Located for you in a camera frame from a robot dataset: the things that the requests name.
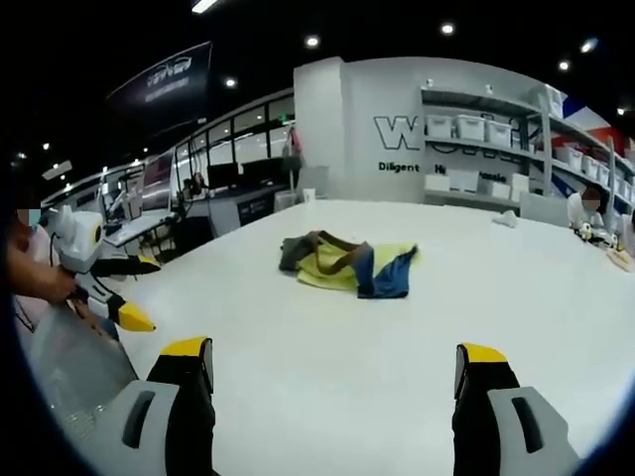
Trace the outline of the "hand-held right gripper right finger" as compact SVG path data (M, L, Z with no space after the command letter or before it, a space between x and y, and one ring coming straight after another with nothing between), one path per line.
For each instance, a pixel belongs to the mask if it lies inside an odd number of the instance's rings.
M455 475L571 475L579 465L565 419L498 350L457 345L453 397Z

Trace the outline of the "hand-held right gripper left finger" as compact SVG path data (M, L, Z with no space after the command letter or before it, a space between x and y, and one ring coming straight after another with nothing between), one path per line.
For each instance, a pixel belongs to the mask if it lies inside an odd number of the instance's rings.
M212 339L165 347L105 412L108 475L214 475Z

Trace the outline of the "person's left hand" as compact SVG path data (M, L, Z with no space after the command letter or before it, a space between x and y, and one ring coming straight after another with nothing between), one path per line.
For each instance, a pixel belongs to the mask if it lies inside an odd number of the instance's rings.
M99 335L118 341L118 335L110 325L103 324L101 318L95 315L86 303L72 297L75 291L74 276L67 273L62 267L44 265L38 278L37 293L39 298L53 304L70 302L77 315Z

